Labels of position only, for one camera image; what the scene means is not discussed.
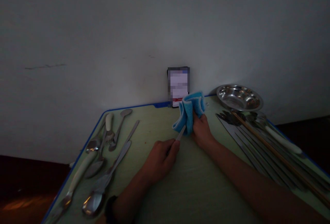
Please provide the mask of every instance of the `blue cloth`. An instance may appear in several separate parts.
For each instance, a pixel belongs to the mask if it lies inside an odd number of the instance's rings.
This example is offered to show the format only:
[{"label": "blue cloth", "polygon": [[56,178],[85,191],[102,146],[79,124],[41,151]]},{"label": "blue cloth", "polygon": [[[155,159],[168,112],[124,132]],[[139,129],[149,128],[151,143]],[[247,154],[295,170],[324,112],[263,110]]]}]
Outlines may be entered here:
[{"label": "blue cloth", "polygon": [[179,103],[179,109],[180,118],[172,125],[172,129],[180,132],[183,126],[186,125],[187,128],[183,134],[188,136],[193,131],[193,110],[198,118],[204,114],[205,103],[203,93],[200,91],[187,95],[182,99],[182,102]]}]

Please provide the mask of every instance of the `phone screen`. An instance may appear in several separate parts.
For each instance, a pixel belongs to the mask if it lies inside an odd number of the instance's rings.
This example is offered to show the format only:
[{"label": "phone screen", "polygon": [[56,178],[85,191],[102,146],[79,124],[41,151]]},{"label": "phone screen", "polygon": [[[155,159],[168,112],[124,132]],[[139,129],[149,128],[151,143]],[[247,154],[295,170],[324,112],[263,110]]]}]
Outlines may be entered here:
[{"label": "phone screen", "polygon": [[182,98],[189,94],[189,67],[168,68],[169,107],[178,107]]}]

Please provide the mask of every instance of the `metal bowl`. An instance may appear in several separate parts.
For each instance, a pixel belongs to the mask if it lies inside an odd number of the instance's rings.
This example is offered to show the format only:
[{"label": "metal bowl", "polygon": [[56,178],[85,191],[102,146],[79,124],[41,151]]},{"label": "metal bowl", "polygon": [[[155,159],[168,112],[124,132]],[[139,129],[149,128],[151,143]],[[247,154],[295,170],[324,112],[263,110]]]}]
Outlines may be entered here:
[{"label": "metal bowl", "polygon": [[240,85],[219,86],[217,96],[221,105],[228,110],[254,112],[260,110],[264,105],[262,98],[256,92]]}]

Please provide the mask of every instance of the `human hand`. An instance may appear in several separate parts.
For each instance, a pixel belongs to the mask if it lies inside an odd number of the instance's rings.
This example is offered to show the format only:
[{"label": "human hand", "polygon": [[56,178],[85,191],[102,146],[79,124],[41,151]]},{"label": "human hand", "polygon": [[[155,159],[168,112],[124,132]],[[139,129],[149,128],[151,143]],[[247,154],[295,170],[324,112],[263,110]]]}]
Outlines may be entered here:
[{"label": "human hand", "polygon": [[210,126],[205,114],[198,118],[197,114],[193,111],[192,115],[194,118],[194,124],[192,126],[194,131],[191,136],[200,148],[205,149],[205,146],[214,142],[215,138],[210,131]]},{"label": "human hand", "polygon": [[150,185],[165,178],[173,167],[180,149],[180,141],[156,141],[140,172]]}]

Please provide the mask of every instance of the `light green tabletop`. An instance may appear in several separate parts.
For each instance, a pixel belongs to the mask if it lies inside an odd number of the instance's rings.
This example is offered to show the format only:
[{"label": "light green tabletop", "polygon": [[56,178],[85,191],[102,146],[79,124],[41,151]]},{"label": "light green tabletop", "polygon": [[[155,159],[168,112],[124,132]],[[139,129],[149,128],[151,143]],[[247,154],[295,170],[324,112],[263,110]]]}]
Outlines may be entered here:
[{"label": "light green tabletop", "polygon": [[[205,114],[214,137],[250,165],[239,146],[215,116],[215,113],[223,110],[218,98],[210,96],[206,97],[205,100],[209,103]],[[153,105],[147,105],[132,109],[133,112],[124,120],[116,150],[109,152],[107,148],[104,149],[103,155],[107,159],[107,164],[93,178],[81,180],[74,193],[70,208],[58,223],[94,223],[97,220],[98,217],[87,219],[83,215],[81,207],[87,199],[93,183],[102,172],[112,165],[136,120],[139,119],[140,123],[131,138],[132,145],[118,166],[114,179],[108,187],[107,199],[110,196],[119,195],[128,185],[145,162],[155,141],[164,141],[177,136],[178,133],[172,130],[172,124],[179,118],[178,108],[155,108]],[[119,113],[121,111],[112,111],[114,131],[119,126]],[[74,173],[86,156],[87,153],[84,152],[79,158],[53,209],[66,195]],[[302,161],[330,182],[329,178],[311,161],[308,159]],[[293,192],[330,220],[330,210],[311,192],[304,193],[299,190]],[[136,216],[136,223],[256,222],[260,222],[257,214],[243,200],[240,193],[220,169],[199,149],[191,137],[182,137],[174,167],[164,180],[150,189]]]}]

